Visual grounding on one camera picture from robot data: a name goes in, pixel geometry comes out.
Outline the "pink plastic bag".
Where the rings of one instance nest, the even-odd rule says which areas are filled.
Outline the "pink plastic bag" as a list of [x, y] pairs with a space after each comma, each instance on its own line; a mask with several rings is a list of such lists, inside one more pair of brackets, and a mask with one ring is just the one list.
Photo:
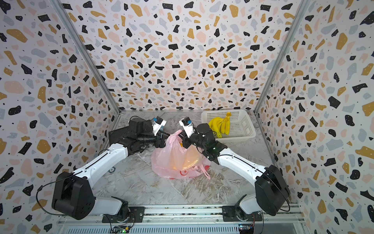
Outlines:
[[168, 179], [195, 178], [204, 175], [208, 180], [211, 176], [207, 172], [211, 162], [191, 145], [182, 146], [182, 139], [176, 131], [166, 140], [164, 148], [156, 148], [151, 156], [152, 170], [160, 177]]

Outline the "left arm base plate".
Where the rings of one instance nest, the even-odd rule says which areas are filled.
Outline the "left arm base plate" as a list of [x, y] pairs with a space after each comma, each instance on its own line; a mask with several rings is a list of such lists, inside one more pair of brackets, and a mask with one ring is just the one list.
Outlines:
[[141, 223], [145, 214], [145, 207], [143, 206], [125, 206], [118, 214], [106, 214], [102, 218], [102, 223]]

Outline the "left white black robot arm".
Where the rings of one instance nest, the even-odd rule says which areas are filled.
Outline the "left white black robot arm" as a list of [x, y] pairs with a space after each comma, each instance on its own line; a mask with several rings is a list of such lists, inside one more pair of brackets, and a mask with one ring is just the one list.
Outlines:
[[164, 148], [169, 134], [162, 129], [166, 121], [161, 117], [144, 120], [131, 117], [126, 127], [109, 133], [110, 146], [90, 163], [58, 175], [52, 208], [76, 220], [89, 215], [106, 215], [109, 221], [123, 222], [130, 216], [128, 202], [120, 198], [99, 198], [92, 188], [116, 164], [128, 156], [143, 152], [150, 146]]

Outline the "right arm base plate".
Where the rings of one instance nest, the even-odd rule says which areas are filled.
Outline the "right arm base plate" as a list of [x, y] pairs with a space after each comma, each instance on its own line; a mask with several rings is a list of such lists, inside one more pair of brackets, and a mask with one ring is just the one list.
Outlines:
[[224, 222], [258, 222], [263, 221], [261, 212], [245, 213], [239, 206], [223, 206], [222, 215]]

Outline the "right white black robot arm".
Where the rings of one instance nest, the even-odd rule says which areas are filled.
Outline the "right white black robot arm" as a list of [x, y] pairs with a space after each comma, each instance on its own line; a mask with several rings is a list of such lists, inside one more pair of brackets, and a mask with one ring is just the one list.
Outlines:
[[256, 212], [275, 216], [290, 196], [288, 186], [279, 169], [251, 162], [217, 141], [206, 123], [195, 127], [189, 118], [179, 121], [183, 131], [179, 134], [183, 147], [194, 146], [209, 161], [227, 167], [242, 176], [255, 188], [253, 195], [244, 195], [234, 205], [234, 215], [242, 221]]

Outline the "yellow banana bunch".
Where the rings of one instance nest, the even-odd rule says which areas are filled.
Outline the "yellow banana bunch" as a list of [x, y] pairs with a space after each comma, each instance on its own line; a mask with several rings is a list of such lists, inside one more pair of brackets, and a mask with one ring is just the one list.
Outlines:
[[208, 123], [210, 129], [216, 133], [217, 138], [230, 134], [230, 117], [231, 113], [227, 112], [224, 118], [216, 117]]
[[186, 149], [180, 144], [179, 146], [174, 147], [169, 166], [173, 170], [183, 171], [199, 165], [201, 161], [202, 156], [194, 145], [191, 145]]

